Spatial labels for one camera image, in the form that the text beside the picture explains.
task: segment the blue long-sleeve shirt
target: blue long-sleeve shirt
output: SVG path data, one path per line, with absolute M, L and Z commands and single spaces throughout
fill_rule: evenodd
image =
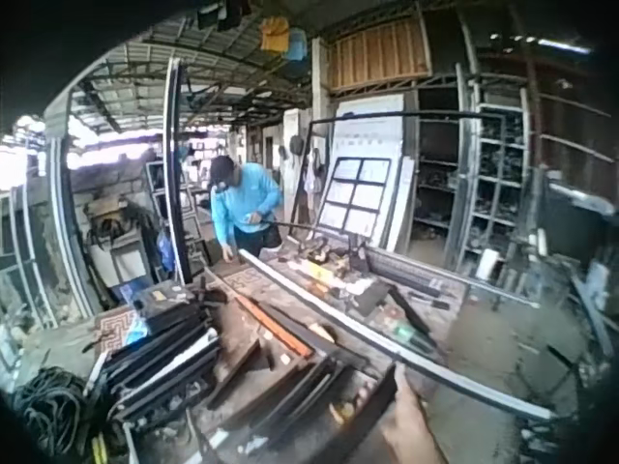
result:
M 230 224 L 243 232 L 253 233 L 266 229 L 269 224 L 248 224 L 249 215 L 258 212 L 265 219 L 273 219 L 273 210 L 281 203 L 280 187 L 260 164 L 248 162 L 241 166 L 241 184 L 217 193 L 211 190 L 211 213 L 215 235 L 222 245 L 228 245 Z

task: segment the wire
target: wire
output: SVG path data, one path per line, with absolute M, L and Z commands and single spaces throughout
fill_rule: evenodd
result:
M 60 367 L 42 368 L 11 396 L 13 410 L 48 456 L 74 451 L 86 400 L 84 381 Z

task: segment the orange bar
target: orange bar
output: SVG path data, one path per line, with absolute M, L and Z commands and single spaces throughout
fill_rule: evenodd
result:
M 313 354 L 313 350 L 308 347 L 303 341 L 294 336 L 283 328 L 278 322 L 266 314 L 258 305 L 252 302 L 249 298 L 243 295 L 236 295 L 236 300 L 239 304 L 251 313 L 257 321 L 279 338 L 288 348 L 297 353 L 299 356 L 309 358 Z

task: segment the hand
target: hand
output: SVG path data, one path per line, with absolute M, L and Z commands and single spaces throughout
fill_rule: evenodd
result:
M 395 414 L 391 423 L 383 427 L 383 435 L 399 464 L 444 464 L 442 452 L 427 428 L 417 394 L 408 385 L 402 363 L 396 366 L 396 383 Z
M 226 263 L 231 263 L 232 259 L 234 259 L 234 251 L 232 251 L 232 247 L 230 245 L 222 245 L 221 254 L 223 255 L 223 261 Z
M 250 214 L 248 218 L 248 224 L 259 224 L 262 221 L 262 215 L 257 211 Z

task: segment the black cap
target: black cap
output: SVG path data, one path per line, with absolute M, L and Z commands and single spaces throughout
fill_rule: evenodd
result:
M 218 184 L 230 177 L 234 171 L 234 161 L 226 155 L 214 157 L 211 161 L 211 183 Z

